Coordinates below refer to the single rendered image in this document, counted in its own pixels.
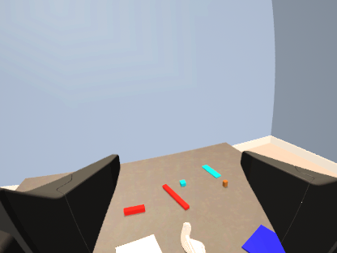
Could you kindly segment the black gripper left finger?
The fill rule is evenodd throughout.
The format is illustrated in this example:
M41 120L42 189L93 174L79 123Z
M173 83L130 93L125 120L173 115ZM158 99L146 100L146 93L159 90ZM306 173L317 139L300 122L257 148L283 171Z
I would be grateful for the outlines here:
M93 253L120 171L113 153L31 191L0 187L0 230L26 253Z

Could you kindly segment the cyan flat rectangular plate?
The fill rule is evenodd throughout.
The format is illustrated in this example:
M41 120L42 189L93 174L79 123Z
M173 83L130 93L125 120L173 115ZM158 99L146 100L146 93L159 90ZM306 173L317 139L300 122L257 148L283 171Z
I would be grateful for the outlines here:
M215 172L213 169L211 169L210 166L204 165L204 166L202 166L202 168L204 168L205 171L207 171L211 175L214 175L215 178L220 178L220 176L221 176L220 174L218 174L218 172Z

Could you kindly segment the red rectangular block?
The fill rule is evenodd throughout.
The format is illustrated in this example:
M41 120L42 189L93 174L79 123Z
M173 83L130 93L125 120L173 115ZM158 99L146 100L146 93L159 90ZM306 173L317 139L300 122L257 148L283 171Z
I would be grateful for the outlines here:
M124 214L130 215L130 214L136 214L136 213L143 213L145 212L145 207L142 205L139 205L138 207L130 207L130 208L123 208Z

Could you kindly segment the long red bar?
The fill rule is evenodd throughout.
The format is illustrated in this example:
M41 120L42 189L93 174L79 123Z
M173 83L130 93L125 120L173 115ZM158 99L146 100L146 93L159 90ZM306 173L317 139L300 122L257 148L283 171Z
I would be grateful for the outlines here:
M168 184L163 185L163 188L166 190L166 192L168 192L168 193L172 196L172 198L173 198L174 200L177 201L177 203L178 203L179 205L181 205L185 210L188 210L189 205L186 204L186 202L185 202L184 200L182 200L181 198L179 198L178 195L175 194L175 192L172 192L172 189L169 188L169 185L168 185Z

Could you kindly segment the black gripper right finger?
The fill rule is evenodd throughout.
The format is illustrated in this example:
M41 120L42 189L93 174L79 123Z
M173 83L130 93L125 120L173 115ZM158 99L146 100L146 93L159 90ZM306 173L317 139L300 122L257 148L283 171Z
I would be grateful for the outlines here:
M285 253L333 253L337 247L337 178L242 153L240 165Z

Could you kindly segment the blue flat square plate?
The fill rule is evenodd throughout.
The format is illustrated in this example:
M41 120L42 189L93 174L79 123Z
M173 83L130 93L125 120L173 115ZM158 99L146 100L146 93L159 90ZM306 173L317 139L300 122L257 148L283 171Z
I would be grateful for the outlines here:
M263 225L244 243L243 249L249 253L285 253L276 233Z

